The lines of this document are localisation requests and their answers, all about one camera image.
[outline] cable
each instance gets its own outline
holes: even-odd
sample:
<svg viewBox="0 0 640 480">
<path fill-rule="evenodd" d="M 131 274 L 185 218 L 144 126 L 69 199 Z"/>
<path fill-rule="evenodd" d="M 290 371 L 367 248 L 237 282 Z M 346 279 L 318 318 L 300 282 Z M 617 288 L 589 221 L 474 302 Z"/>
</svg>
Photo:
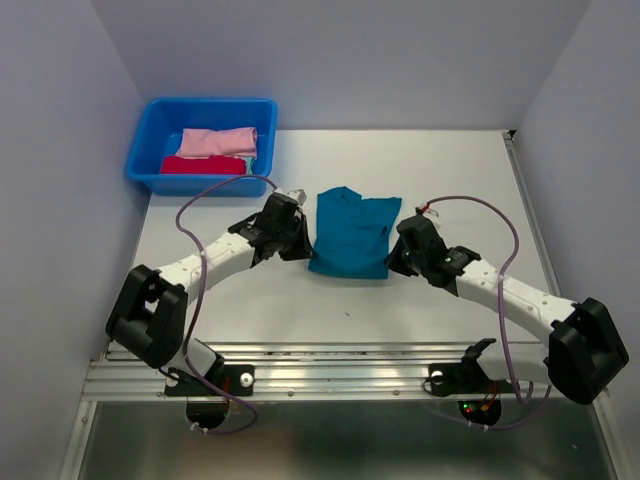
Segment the cable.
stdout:
<svg viewBox="0 0 640 480">
<path fill-rule="evenodd" d="M 168 372 L 165 372 L 164 370 L 162 370 L 161 368 L 158 369 L 158 371 L 165 377 L 170 378 L 171 380 L 174 380 L 176 382 L 180 381 L 180 378 L 178 376 L 174 376 Z"/>
<path fill-rule="evenodd" d="M 483 405 L 480 407 L 480 410 L 482 410 L 483 412 L 489 410 L 489 408 L 491 408 L 491 405 L 493 405 L 493 402 L 496 401 L 496 397 L 498 396 L 498 382 L 493 382 L 493 397 L 491 397 L 489 403 L 485 403 L 487 401 L 487 398 L 489 398 L 489 394 L 490 392 L 487 393 L 487 395 L 484 397 L 484 400 L 482 401 Z"/>
<path fill-rule="evenodd" d="M 452 417 L 451 415 L 447 415 L 446 413 L 442 413 L 439 412 L 438 410 L 435 410 L 433 408 L 429 408 L 429 407 L 425 407 L 427 410 L 429 410 L 431 413 L 438 415 L 439 417 L 443 417 L 446 418 L 448 420 L 452 420 L 454 422 L 457 423 L 461 423 L 463 425 L 467 425 L 469 427 L 477 427 L 481 430 L 491 430 L 491 431 L 505 431 L 505 430 L 513 430 L 514 428 L 518 428 L 521 427 L 522 425 L 524 425 L 525 423 L 529 422 L 530 420 L 533 420 L 534 418 L 536 418 L 538 415 L 540 415 L 542 413 L 542 411 L 544 410 L 545 406 L 547 405 L 547 400 L 549 399 L 549 396 L 551 395 L 551 385 L 549 385 L 547 387 L 547 391 L 545 392 L 544 396 L 542 397 L 542 400 L 540 401 L 540 404 L 533 410 L 531 411 L 531 413 L 529 413 L 528 415 L 522 417 L 520 420 L 516 420 L 515 422 L 511 422 L 508 423 L 506 425 L 493 425 L 493 426 L 489 426 L 489 425 L 481 425 L 479 423 L 473 423 L 470 422 L 469 420 L 463 420 L 462 418 L 458 418 L 458 417 Z"/>
<path fill-rule="evenodd" d="M 513 235 L 513 242 L 514 242 L 513 251 L 511 252 L 511 255 L 509 255 L 509 257 L 502 264 L 502 267 L 500 267 L 500 271 L 498 275 L 498 321 L 500 322 L 500 339 L 502 340 L 502 350 L 504 352 L 504 359 L 507 364 L 507 371 L 509 372 L 509 380 L 511 381 L 511 385 L 513 387 L 513 393 L 515 394 L 516 399 L 518 400 L 518 403 L 520 403 L 521 405 L 527 405 L 531 399 L 531 395 L 533 394 L 533 384 L 531 383 L 529 384 L 529 392 L 525 397 L 523 397 L 522 392 L 520 391 L 520 385 L 518 384 L 518 379 L 516 378 L 516 372 L 513 366 L 513 360 L 511 359 L 511 352 L 509 351 L 509 343 L 507 339 L 507 325 L 506 325 L 505 315 L 504 315 L 503 278 L 504 278 L 505 272 L 507 271 L 507 268 L 509 268 L 513 260 L 516 258 L 516 255 L 518 255 L 518 252 L 520 251 L 520 237 L 518 236 L 518 231 L 516 230 L 516 227 L 513 224 L 513 222 L 511 222 L 511 220 L 509 220 L 509 218 L 500 209 L 498 209 L 491 203 L 487 202 L 486 200 L 482 200 L 481 198 L 472 197 L 469 195 L 447 195 L 443 197 L 437 197 L 423 203 L 420 206 L 420 210 L 422 212 L 425 212 L 434 203 L 444 202 L 446 200 L 468 200 L 470 202 L 475 202 L 475 203 L 484 205 L 485 207 L 487 207 L 488 209 L 496 213 L 502 220 L 504 220 L 504 222 L 509 227 L 509 230 L 511 230 L 511 234 Z"/>
<path fill-rule="evenodd" d="M 258 411 L 256 410 L 256 408 L 251 403 L 247 402 L 246 400 L 238 398 L 235 395 L 231 395 L 230 393 L 225 392 L 224 390 L 216 387 L 213 383 L 209 382 L 209 380 L 207 380 L 204 377 L 204 375 L 202 375 L 200 372 L 198 372 L 198 370 L 195 368 L 195 366 L 193 365 L 193 363 L 189 359 L 189 341 L 191 340 L 191 337 L 193 335 L 193 331 L 196 328 L 196 323 L 198 322 L 198 317 L 200 315 L 200 310 L 202 309 L 202 302 L 204 301 L 204 294 L 206 292 L 207 260 L 206 260 L 206 257 L 204 255 L 204 251 L 205 251 L 204 245 L 202 244 L 200 239 L 195 235 L 195 233 L 193 233 L 188 228 L 182 226 L 181 219 L 182 219 L 182 214 L 185 212 L 185 210 L 187 208 L 189 208 L 191 205 L 193 205 L 196 201 L 198 201 L 199 199 L 201 199 L 205 195 L 213 192 L 214 190 L 217 190 L 218 188 L 223 187 L 224 185 L 227 185 L 229 183 L 235 182 L 236 180 L 239 180 L 241 178 L 258 178 L 260 180 L 263 180 L 264 182 L 267 182 L 269 185 L 271 185 L 273 187 L 274 190 L 276 188 L 278 188 L 277 185 L 275 183 L 273 183 L 273 181 L 271 181 L 270 179 L 268 179 L 267 177 L 264 177 L 262 175 L 253 175 L 253 174 L 238 175 L 237 177 L 232 177 L 232 178 L 230 178 L 228 180 L 225 180 L 223 182 L 217 183 L 214 186 L 206 189 L 205 191 L 203 191 L 203 192 L 199 193 L 198 195 L 196 195 L 195 197 L 193 197 L 191 200 L 189 200 L 187 203 L 185 203 L 182 206 L 182 208 L 180 208 L 180 210 L 178 210 L 178 213 L 176 214 L 176 218 L 175 218 L 176 228 L 179 231 L 181 231 L 182 233 L 184 233 L 186 236 L 188 236 L 191 239 L 191 241 L 196 245 L 196 247 L 198 249 L 198 252 L 200 253 L 200 260 L 202 262 L 202 274 L 200 275 L 200 283 L 198 284 L 198 297 L 196 298 L 196 304 L 195 304 L 195 308 L 194 308 L 194 311 L 193 311 L 193 316 L 191 317 L 191 323 L 189 323 L 189 328 L 187 329 L 187 334 L 184 337 L 184 342 L 182 344 L 182 353 L 184 355 L 184 360 L 185 360 L 187 366 L 189 367 L 189 369 L 191 370 L 191 373 L 193 374 L 193 376 L 196 377 L 200 381 L 200 383 L 202 383 L 205 387 L 207 387 L 208 389 L 210 389 L 212 392 L 216 393 L 217 395 L 220 395 L 221 397 L 226 398 L 227 400 L 236 402 L 239 405 L 242 405 L 242 406 L 248 408 L 251 411 L 251 413 L 253 414 L 253 417 L 251 418 L 251 420 L 249 422 L 247 422 L 245 425 L 241 425 L 240 427 L 234 428 L 232 430 L 227 430 L 227 431 L 224 431 L 224 432 L 218 432 L 218 431 L 215 431 L 215 430 L 208 430 L 206 428 L 200 427 L 197 423 L 191 423 L 191 428 L 192 429 L 201 431 L 202 433 L 209 434 L 209 435 L 229 435 L 229 434 L 232 434 L 232 433 L 241 432 L 242 430 L 245 430 L 245 429 L 249 428 L 251 425 L 253 425 L 254 423 L 256 423 L 256 421 L 258 420 Z"/>
</svg>

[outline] screw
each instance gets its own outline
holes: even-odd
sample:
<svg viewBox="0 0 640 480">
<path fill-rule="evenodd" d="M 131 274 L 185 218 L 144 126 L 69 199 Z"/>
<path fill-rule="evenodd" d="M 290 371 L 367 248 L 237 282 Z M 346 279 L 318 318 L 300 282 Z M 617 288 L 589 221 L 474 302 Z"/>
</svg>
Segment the screw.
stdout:
<svg viewBox="0 0 640 480">
<path fill-rule="evenodd" d="M 242 375 L 240 375 L 240 385 L 242 385 L 245 388 L 253 385 L 253 377 L 251 376 L 250 373 L 245 372 Z"/>
</svg>

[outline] folded towel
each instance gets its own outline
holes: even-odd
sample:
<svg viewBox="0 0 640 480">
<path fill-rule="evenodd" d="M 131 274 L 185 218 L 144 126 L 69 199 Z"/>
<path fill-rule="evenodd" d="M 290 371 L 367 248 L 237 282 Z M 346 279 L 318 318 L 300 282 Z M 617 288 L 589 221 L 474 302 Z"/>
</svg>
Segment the folded towel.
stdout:
<svg viewBox="0 0 640 480">
<path fill-rule="evenodd" d="M 247 163 L 242 158 L 212 155 L 207 158 L 165 157 L 160 168 L 163 174 L 244 175 Z"/>
<path fill-rule="evenodd" d="M 208 157 L 210 155 L 234 155 L 255 157 L 258 133 L 253 127 L 233 130 L 206 130 L 185 128 L 182 143 L 176 152 L 179 157 Z"/>
</svg>

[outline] pink cloth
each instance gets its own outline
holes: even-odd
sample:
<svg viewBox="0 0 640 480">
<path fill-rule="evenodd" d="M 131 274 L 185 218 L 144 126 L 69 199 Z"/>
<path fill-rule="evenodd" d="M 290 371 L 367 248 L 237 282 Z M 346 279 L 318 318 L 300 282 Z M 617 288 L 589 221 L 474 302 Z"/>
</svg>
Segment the pink cloth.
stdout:
<svg viewBox="0 0 640 480">
<path fill-rule="evenodd" d="M 253 127 L 233 130 L 206 130 L 185 128 L 182 143 L 176 152 L 180 157 L 209 157 L 210 155 L 235 155 L 255 157 L 258 134 Z"/>
</svg>

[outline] black mount bracket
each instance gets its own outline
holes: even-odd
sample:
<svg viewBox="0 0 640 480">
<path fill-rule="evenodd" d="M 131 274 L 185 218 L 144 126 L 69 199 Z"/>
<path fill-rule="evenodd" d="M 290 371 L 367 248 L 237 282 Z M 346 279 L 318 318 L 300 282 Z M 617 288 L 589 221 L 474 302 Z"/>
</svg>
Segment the black mount bracket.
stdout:
<svg viewBox="0 0 640 480">
<path fill-rule="evenodd" d="M 179 380 L 174 386 L 165 384 L 164 394 L 167 397 L 212 397 L 216 393 L 202 385 L 197 378 L 175 368 L 169 369 L 171 376 Z M 211 368 L 204 376 L 216 387 L 236 397 L 250 397 L 253 395 L 253 383 L 243 386 L 240 377 L 243 374 L 255 376 L 255 367 L 249 364 L 220 365 L 219 368 Z"/>
<path fill-rule="evenodd" d="M 152 312 L 147 304 L 154 302 Z M 105 330 L 151 368 L 160 368 L 182 345 L 187 303 L 182 285 L 172 285 L 139 265 L 127 275 Z"/>
<path fill-rule="evenodd" d="M 553 385 L 568 399 L 589 405 L 629 363 L 629 354 L 602 303 L 575 304 L 564 321 L 555 321 L 544 363 Z"/>
<path fill-rule="evenodd" d="M 435 397 L 487 393 L 494 382 L 489 380 L 482 371 L 478 365 L 478 358 L 495 341 L 494 338 L 485 338 L 467 348 L 462 360 L 458 363 L 432 363 L 429 365 L 431 376 L 423 384 L 425 391 Z M 513 388 L 508 382 L 497 383 L 498 393 L 513 392 Z"/>
</svg>

